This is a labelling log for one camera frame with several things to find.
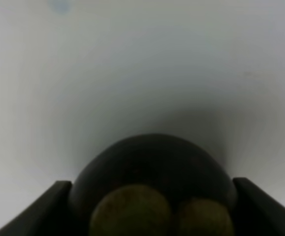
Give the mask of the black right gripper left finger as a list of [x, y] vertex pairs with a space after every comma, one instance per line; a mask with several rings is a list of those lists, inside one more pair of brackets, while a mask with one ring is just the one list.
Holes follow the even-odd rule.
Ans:
[[64, 236], [69, 231], [70, 181], [56, 181], [35, 202], [0, 229], [0, 236]]

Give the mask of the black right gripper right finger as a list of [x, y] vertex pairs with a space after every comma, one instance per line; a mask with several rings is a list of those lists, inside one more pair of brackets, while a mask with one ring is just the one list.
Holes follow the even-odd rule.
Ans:
[[244, 177], [233, 179], [238, 199], [233, 211], [237, 236], [285, 236], [285, 207]]

